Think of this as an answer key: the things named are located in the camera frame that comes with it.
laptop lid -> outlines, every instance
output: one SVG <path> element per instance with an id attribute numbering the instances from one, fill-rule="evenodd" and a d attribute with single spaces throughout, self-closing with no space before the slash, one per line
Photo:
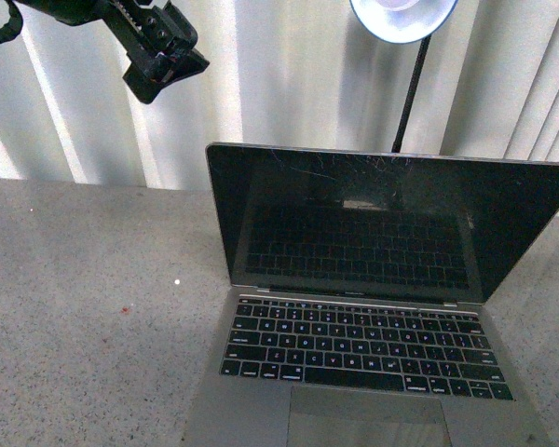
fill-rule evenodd
<path id="1" fill-rule="evenodd" d="M 214 143 L 232 284 L 484 303 L 559 210 L 559 163 Z"/>

white lamp shade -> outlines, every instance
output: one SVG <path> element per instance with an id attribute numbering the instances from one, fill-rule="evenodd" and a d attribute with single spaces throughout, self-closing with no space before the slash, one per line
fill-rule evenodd
<path id="1" fill-rule="evenodd" d="M 361 23 L 381 40 L 407 44 L 433 34 L 457 0 L 350 0 Z"/>

white blinds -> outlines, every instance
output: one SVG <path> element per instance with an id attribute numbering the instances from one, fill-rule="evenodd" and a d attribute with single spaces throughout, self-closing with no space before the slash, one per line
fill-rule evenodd
<path id="1" fill-rule="evenodd" d="M 211 66 L 151 105 L 102 23 L 21 7 L 23 36 L 0 46 L 0 177 L 206 189 L 211 141 L 390 149 L 418 44 L 376 40 L 348 1 L 173 3 Z M 559 161 L 559 0 L 458 2 L 402 151 Z"/>

table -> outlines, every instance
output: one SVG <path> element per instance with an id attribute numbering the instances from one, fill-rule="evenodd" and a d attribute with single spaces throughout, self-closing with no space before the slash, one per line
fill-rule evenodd
<path id="1" fill-rule="evenodd" d="M 228 286 L 211 192 L 0 180 L 0 446 L 178 446 Z M 559 218 L 486 307 L 559 446 Z"/>

cracked screen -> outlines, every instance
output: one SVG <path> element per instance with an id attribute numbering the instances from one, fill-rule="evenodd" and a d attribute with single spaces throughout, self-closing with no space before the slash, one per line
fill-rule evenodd
<path id="1" fill-rule="evenodd" d="M 235 285 L 484 302 L 559 209 L 559 164 L 214 144 Z"/>

